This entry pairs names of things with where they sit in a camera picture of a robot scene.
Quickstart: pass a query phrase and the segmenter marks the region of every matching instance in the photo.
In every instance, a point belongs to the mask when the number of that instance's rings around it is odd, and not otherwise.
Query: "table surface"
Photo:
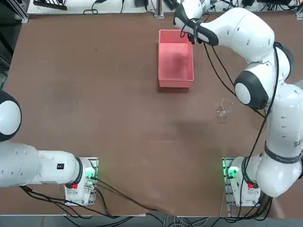
[[[302,22],[293,12],[259,15],[299,62]],[[169,15],[32,18],[22,26],[5,87],[23,111],[22,127],[13,140],[37,149],[99,157],[99,177],[149,207],[175,215],[218,216],[222,157],[248,155],[262,118],[222,86],[202,45],[194,46],[195,81],[190,90],[159,89],[159,30],[173,28]],[[246,68],[244,59],[230,49],[216,50],[233,79]],[[217,61],[215,65],[228,82]],[[297,64],[288,82],[300,80],[302,71],[303,65]],[[223,98],[234,102],[226,119],[216,115]],[[263,151],[264,140],[265,133],[256,153]],[[64,196],[62,186],[34,188]],[[274,199],[270,215],[302,218],[297,208],[303,204],[302,188],[301,180]],[[0,192],[6,204],[0,206],[1,214],[62,214],[17,187]],[[147,212],[103,192],[113,214]],[[101,199],[93,207],[103,210]]]

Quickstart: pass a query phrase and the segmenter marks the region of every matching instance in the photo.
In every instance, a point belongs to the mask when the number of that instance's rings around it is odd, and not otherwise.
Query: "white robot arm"
[[[0,187],[64,184],[66,200],[89,205],[97,170],[85,157],[9,142],[22,122],[18,102],[0,91]]]
[[[244,105],[267,111],[276,81],[276,59],[273,30],[258,16],[243,8],[233,8],[217,19],[203,23],[199,20],[209,6],[207,0],[185,0],[177,6],[174,25],[188,33],[192,43],[223,45],[242,56],[248,66],[234,83],[237,98]],[[232,163],[231,185],[237,205],[253,206],[260,190],[271,197],[287,191],[302,174],[303,92],[286,84],[294,67],[287,48],[276,47],[279,75],[276,96],[267,119],[265,152],[253,156],[243,169],[244,157]]]

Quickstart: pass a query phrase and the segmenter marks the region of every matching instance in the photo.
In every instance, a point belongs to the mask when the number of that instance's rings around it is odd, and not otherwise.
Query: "black cable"
[[[151,214],[151,213],[147,213],[146,215],[149,215],[149,216],[154,217],[154,218],[157,219],[159,222],[161,222],[162,226],[164,226],[163,221],[161,221],[160,218],[158,218],[157,216],[155,216],[155,215],[153,215],[153,214]]]
[[[106,202],[105,202],[105,199],[104,199],[104,196],[102,194],[102,192],[97,188],[95,187],[95,190],[96,192],[100,195],[101,199],[102,199],[102,202],[103,202],[103,206],[104,206],[104,210],[105,210],[105,213],[111,217],[111,218],[118,218],[119,216],[112,216],[107,208],[107,205],[106,205]]]
[[[268,2],[268,1],[266,1],[265,6],[264,6],[260,11],[263,11],[263,9],[265,9],[265,7],[267,6],[267,2]]]
[[[219,58],[216,50],[214,49],[214,47],[212,46],[213,52],[215,54],[215,56],[217,57],[217,60],[219,61],[219,63],[221,64],[222,68],[224,69],[229,81],[231,82],[231,84],[234,86],[234,82],[232,81],[227,69],[225,68],[224,64],[222,63],[221,59]],[[264,118],[264,115],[261,114],[256,108],[250,107],[250,109],[252,109],[254,112],[256,112],[257,114],[259,114],[260,116],[262,116]]]
[[[51,196],[47,196],[47,195],[44,195],[44,194],[35,192],[35,191],[32,190],[31,188],[28,188],[28,187],[26,187],[26,188],[27,188],[26,191],[23,189],[25,192],[32,193],[32,194],[35,194],[35,195],[38,195],[38,196],[41,196],[41,197],[44,197],[44,198],[46,198],[46,199],[50,199],[50,200],[53,200],[53,201],[55,200],[55,201],[62,201],[62,202],[64,202],[64,203],[65,203],[65,202],[72,203],[72,204],[78,205],[79,207],[82,207],[82,208],[84,208],[84,209],[86,209],[86,210],[89,210],[89,211],[95,212],[95,213],[97,213],[97,214],[100,214],[100,215],[109,217],[109,216],[106,215],[106,214],[103,214],[103,213],[101,213],[101,212],[99,212],[99,211],[97,211],[97,210],[88,208],[88,207],[86,207],[86,206],[83,206],[83,205],[81,205],[81,204],[79,204],[79,203],[76,203],[76,202],[73,202],[73,201],[70,201],[70,200],[66,200],[66,199],[54,198],[54,197],[51,197]]]
[[[121,11],[120,11],[120,13],[122,13],[122,11],[123,11],[124,2],[125,2],[125,0],[122,0],[122,7],[121,7]]]
[[[41,200],[41,201],[46,201],[46,202],[50,202],[50,203],[53,203],[53,204],[57,205],[60,209],[62,209],[65,213],[67,213],[69,216],[71,216],[71,217],[73,217],[73,218],[91,219],[91,217],[92,217],[92,216],[90,216],[90,217],[84,217],[84,216],[80,215],[74,208],[72,208],[71,206],[68,206],[68,205],[66,205],[66,204],[64,204],[64,203],[55,202],[55,201],[52,201],[51,199],[42,199],[42,198],[36,197],[36,196],[34,196],[34,195],[31,195],[29,192],[27,192],[26,189],[23,189],[23,191],[24,191],[28,196],[30,196],[30,197],[32,197],[32,198],[34,198],[34,199]],[[69,208],[69,209],[71,209],[71,210],[76,214],[76,216],[70,214],[70,213],[69,213],[67,210],[65,210],[63,207],[59,206],[59,204],[62,205],[62,206],[65,206],[65,207],[67,207],[67,208]]]
[[[214,70],[214,72],[215,72],[217,78],[220,80],[220,82],[223,84],[223,86],[224,86],[229,92],[231,92],[234,96],[236,96],[236,94],[235,94],[232,90],[230,90],[230,88],[224,83],[224,81],[223,81],[223,80],[221,79],[221,77],[219,76],[219,74],[218,74],[217,70],[215,69],[214,64],[213,64],[213,62],[212,62],[212,60],[211,60],[211,58],[210,58],[210,56],[209,56],[209,52],[208,52],[207,47],[206,47],[206,45],[205,45],[204,42],[203,42],[203,45],[204,45],[204,48],[205,48],[205,51],[206,51],[206,55],[207,55],[207,57],[208,57],[208,60],[209,60],[209,62],[210,62],[210,64],[211,64],[211,66],[212,66],[212,68],[213,68],[213,70]]]
[[[195,20],[199,20],[199,19],[198,18],[191,18],[189,21],[195,21]],[[180,38],[184,38],[184,36],[186,35],[186,32],[183,32],[185,27],[186,27],[186,24],[184,24],[182,29],[181,29]]]
[[[203,21],[203,23],[205,23],[208,20],[208,18],[210,16],[210,13],[205,13],[204,15],[207,15],[207,18]],[[195,20],[198,21],[199,18],[191,18],[189,21],[195,21]],[[185,34],[186,34],[186,32],[183,32],[185,26],[186,26],[186,24],[184,24],[183,27],[182,27],[182,29],[181,29],[180,38],[183,38],[185,36]]]
[[[273,198],[270,198],[269,208],[268,208],[267,213],[266,213],[266,215],[264,216],[264,218],[262,218],[262,219],[256,219],[256,218],[255,218],[255,220],[257,220],[257,221],[264,221],[264,220],[267,218],[267,216],[268,216],[268,214],[269,214],[269,212],[270,212],[270,208],[271,208],[272,202],[273,202]]]
[[[234,7],[234,8],[237,7],[236,5],[234,5],[234,4],[230,3],[230,2],[228,2],[227,0],[220,0],[220,1],[225,2],[225,3],[227,3],[228,5],[230,5],[230,6]]]
[[[245,169],[247,169],[247,167],[248,167],[248,163],[249,163],[249,161],[250,161],[250,158],[251,158],[251,156],[252,156],[252,153],[253,153],[254,150],[255,150],[255,147],[256,147],[257,142],[258,142],[258,140],[259,140],[259,138],[260,138],[260,135],[261,135],[261,132],[262,132],[262,130],[263,130],[263,128],[264,128],[264,125],[265,125],[265,122],[266,122],[266,120],[267,120],[267,117],[268,117],[269,114],[270,114],[271,107],[272,107],[273,104],[274,104],[274,100],[275,100],[275,96],[276,96],[276,89],[277,89],[278,80],[279,80],[279,59],[278,59],[278,53],[277,53],[277,50],[276,50],[276,45],[280,45],[280,44],[277,43],[277,42],[274,43],[274,51],[275,51],[275,57],[276,57],[276,81],[275,81],[274,93],[273,93],[273,97],[272,97],[272,99],[271,99],[271,102],[270,102],[270,104],[269,104],[267,113],[266,113],[266,115],[265,115],[265,118],[264,118],[264,120],[263,120],[263,122],[262,122],[262,125],[261,125],[261,127],[260,127],[260,130],[259,130],[259,133],[258,133],[258,135],[257,135],[257,138],[256,138],[256,140],[255,140],[255,143],[254,143],[254,145],[253,145],[253,147],[252,147],[252,149],[251,149],[250,155],[248,156],[248,159],[247,159],[247,162],[246,162],[246,165],[245,165]]]
[[[97,179],[97,178],[95,178],[95,177],[91,177],[91,179],[92,179],[92,180],[97,180],[97,181],[101,182],[102,184],[106,185],[107,187],[109,187],[110,189],[112,189],[113,191],[115,191],[116,193],[118,193],[119,195],[121,195],[122,197],[124,197],[125,199],[128,199],[128,200],[132,201],[133,203],[139,205],[140,207],[142,207],[142,208],[144,208],[144,209],[151,210],[151,211],[158,211],[158,210],[156,210],[156,209],[147,207],[147,206],[145,206],[145,205],[139,203],[138,201],[136,201],[136,200],[132,199],[131,197],[129,197],[129,196],[123,194],[122,192],[118,191],[117,189],[115,189],[114,187],[110,186],[109,184],[107,184],[106,182],[104,182],[104,181],[102,181],[102,180],[100,180],[100,179]]]
[[[279,7],[280,7],[282,10],[284,10],[284,11],[293,10],[293,9],[299,7],[298,0],[296,0],[296,4],[295,4],[294,6],[289,6],[289,5],[287,5],[288,9],[283,8],[280,4],[279,4]]]
[[[153,7],[154,11],[157,12],[157,10],[155,8],[155,5],[153,4],[152,0],[151,0],[151,4],[152,4],[152,7]]]
[[[196,223],[198,223],[198,222],[202,222],[202,221],[207,221],[208,220],[208,218],[201,218],[201,219],[199,219],[199,220],[196,220],[196,221],[194,221],[194,222],[190,222],[189,220],[188,220],[188,218],[184,218],[188,223],[186,223],[185,221],[185,223],[186,224],[188,224],[188,225],[190,225],[190,226],[192,226],[192,225],[195,225]]]
[[[98,10],[94,9],[94,5],[97,3],[98,0],[96,0],[92,5],[91,9],[86,9],[83,11],[83,15],[85,15],[86,12],[91,12],[92,14],[98,14]]]
[[[75,226],[77,227],[82,227],[81,225],[75,223],[74,221],[70,220],[68,217],[64,216],[69,222],[73,223]],[[127,217],[123,220],[120,220],[120,221],[117,221],[117,222],[114,222],[114,223],[109,223],[109,224],[105,224],[105,225],[101,225],[101,226],[97,226],[97,227],[116,227],[118,225],[121,225],[127,221],[129,221],[130,219],[132,219],[134,217]]]
[[[203,44],[204,44],[204,47],[205,47],[205,50],[206,50],[206,54],[207,54],[207,56],[208,56],[208,58],[209,58],[209,60],[210,60],[210,57],[209,57],[209,54],[208,54],[206,45],[205,45],[205,43],[203,43]],[[262,122],[262,125],[261,125],[261,127],[260,127],[260,129],[259,129],[257,138],[256,138],[256,140],[255,140],[255,142],[254,142],[254,145],[253,145],[253,147],[252,147],[252,149],[251,149],[251,152],[250,152],[250,154],[249,154],[249,156],[248,156],[248,159],[247,159],[247,161],[246,161],[246,165],[245,165],[245,167],[244,167],[245,169],[247,169],[247,167],[248,167],[248,163],[249,163],[249,161],[250,161],[250,158],[251,158],[251,156],[252,156],[252,154],[253,154],[253,152],[254,152],[254,150],[255,150],[256,144],[257,144],[257,142],[258,142],[258,140],[259,140],[259,138],[260,138],[260,135],[261,135],[261,133],[262,133],[262,131],[263,131],[265,122],[266,122],[266,120],[267,120],[267,118],[268,118],[268,116],[269,116],[269,114],[270,114],[271,108],[272,108],[273,103],[274,103],[274,100],[275,100],[276,89],[277,89],[277,85],[278,85],[278,77],[279,77],[279,58],[278,58],[278,54],[277,54],[277,50],[276,50],[276,46],[278,46],[278,45],[281,45],[281,44],[278,43],[278,42],[275,42],[275,43],[274,43],[274,46],[273,46],[274,52],[275,52],[275,59],[276,59],[276,80],[275,80],[275,86],[274,86],[273,97],[272,97],[271,102],[270,102],[270,104],[269,104],[269,107],[268,107],[267,113],[266,113],[266,115],[265,115],[265,117],[264,117],[264,120],[263,120],[263,122]],[[236,221],[238,221],[238,220],[241,219],[239,216],[240,216],[240,213],[241,213],[241,198],[242,198],[242,186],[243,186],[243,182],[244,182],[244,178],[242,179],[241,189],[240,189],[240,208],[239,208],[238,216],[235,218],[236,220],[228,220],[228,219],[225,218],[225,220],[231,221],[231,223],[234,223],[234,222],[236,222]],[[269,213],[270,208],[271,208],[272,198],[270,197],[269,200],[270,200],[270,204],[269,204],[269,208],[268,208],[268,211],[267,211],[267,214],[266,214],[265,218],[268,216],[268,213]],[[221,218],[221,217],[218,218],[218,219],[211,225],[211,227],[213,227],[220,219],[222,219],[222,218]]]
[[[210,227],[214,227],[215,224],[220,220],[220,219],[223,219],[222,217],[219,217]]]
[[[117,222],[114,222],[114,223],[109,223],[109,224],[105,224],[105,225],[101,225],[101,226],[97,226],[97,227],[115,227],[115,226],[118,226],[118,225],[121,225],[131,219],[133,219],[134,217],[127,217],[125,219],[122,219],[120,221],[117,221]]]
[[[224,71],[226,72],[226,75],[227,75],[227,77],[228,77],[229,81],[230,81],[230,82],[231,82],[231,84],[234,86],[234,85],[235,85],[235,84],[234,84],[234,82],[232,81],[232,79],[231,79],[231,77],[230,77],[229,73],[227,72],[227,70],[226,70],[225,66],[223,65],[223,63],[222,63],[221,59],[220,59],[220,58],[219,58],[219,56],[217,55],[217,52],[216,52],[216,50],[214,49],[214,47],[213,47],[213,46],[212,46],[212,49],[213,49],[213,52],[214,52],[214,54],[216,55],[216,57],[217,57],[217,59],[218,59],[219,63],[221,64],[222,68],[223,68],[223,69],[224,69]]]

